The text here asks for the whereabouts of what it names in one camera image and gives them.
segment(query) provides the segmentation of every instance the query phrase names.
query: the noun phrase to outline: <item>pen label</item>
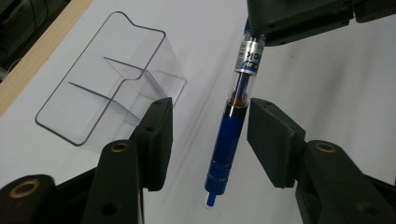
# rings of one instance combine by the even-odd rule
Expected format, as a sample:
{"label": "pen label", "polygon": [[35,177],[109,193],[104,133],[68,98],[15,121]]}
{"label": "pen label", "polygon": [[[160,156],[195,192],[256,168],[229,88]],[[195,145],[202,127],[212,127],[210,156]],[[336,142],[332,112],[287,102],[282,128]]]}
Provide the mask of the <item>pen label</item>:
{"label": "pen label", "polygon": [[259,70],[264,44],[255,41],[243,41],[236,60],[235,72],[256,75]]}

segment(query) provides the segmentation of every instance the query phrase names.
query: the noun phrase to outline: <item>pen grip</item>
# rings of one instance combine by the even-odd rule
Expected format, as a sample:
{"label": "pen grip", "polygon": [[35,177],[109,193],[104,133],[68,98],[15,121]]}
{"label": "pen grip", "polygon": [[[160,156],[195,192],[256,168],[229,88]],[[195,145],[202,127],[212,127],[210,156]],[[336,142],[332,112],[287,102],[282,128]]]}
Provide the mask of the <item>pen grip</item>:
{"label": "pen grip", "polygon": [[[234,110],[245,110],[247,108],[233,108]],[[228,176],[233,164],[236,147],[238,145],[239,136],[241,135],[244,124],[245,113],[240,112],[244,116],[231,116],[224,113],[219,127],[218,139],[213,151],[212,160],[210,162],[209,171],[206,177],[205,188],[211,193],[217,195],[223,194],[227,185]]]}

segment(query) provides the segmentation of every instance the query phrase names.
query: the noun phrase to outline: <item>blue pen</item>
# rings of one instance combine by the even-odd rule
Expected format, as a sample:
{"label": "blue pen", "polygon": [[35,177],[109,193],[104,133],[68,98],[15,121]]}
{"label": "blue pen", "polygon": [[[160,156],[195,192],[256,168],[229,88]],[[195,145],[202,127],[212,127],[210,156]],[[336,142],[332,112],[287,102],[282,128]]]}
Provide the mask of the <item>blue pen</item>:
{"label": "blue pen", "polygon": [[234,69],[233,85],[230,88],[218,138],[206,176],[205,189],[209,192],[206,205],[212,207],[216,196],[224,193],[233,157],[248,109],[250,93],[259,70],[265,36],[250,36],[247,21],[244,39],[239,49]]}

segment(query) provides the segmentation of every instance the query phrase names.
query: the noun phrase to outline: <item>transparent plastic tray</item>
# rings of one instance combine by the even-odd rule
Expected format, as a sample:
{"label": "transparent plastic tray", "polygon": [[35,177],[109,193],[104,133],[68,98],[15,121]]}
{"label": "transparent plastic tray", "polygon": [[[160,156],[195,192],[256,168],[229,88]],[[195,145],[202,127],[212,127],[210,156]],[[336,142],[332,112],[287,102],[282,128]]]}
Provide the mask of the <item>transparent plastic tray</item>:
{"label": "transparent plastic tray", "polygon": [[112,13],[35,122],[75,146],[96,150],[128,138],[158,99],[175,105],[187,81],[163,31]]}

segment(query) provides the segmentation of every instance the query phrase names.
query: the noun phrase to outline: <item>white table surface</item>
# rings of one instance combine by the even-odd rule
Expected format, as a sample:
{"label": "white table surface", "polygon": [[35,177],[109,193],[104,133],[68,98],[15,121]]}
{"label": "white table surface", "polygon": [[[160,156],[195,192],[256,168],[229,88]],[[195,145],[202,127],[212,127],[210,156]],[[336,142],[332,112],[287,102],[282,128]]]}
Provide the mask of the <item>white table surface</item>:
{"label": "white table surface", "polygon": [[[94,167],[99,154],[72,147],[35,115],[113,11],[164,30],[189,81],[174,111],[174,146],[163,190],[145,190],[146,222],[302,223],[295,189],[275,189],[244,126],[228,187],[205,208],[205,176],[248,16],[246,1],[94,0],[0,119],[0,187],[25,175],[57,184]],[[306,132],[342,147],[361,170],[396,176],[396,17],[266,48],[253,97],[271,101]]]}

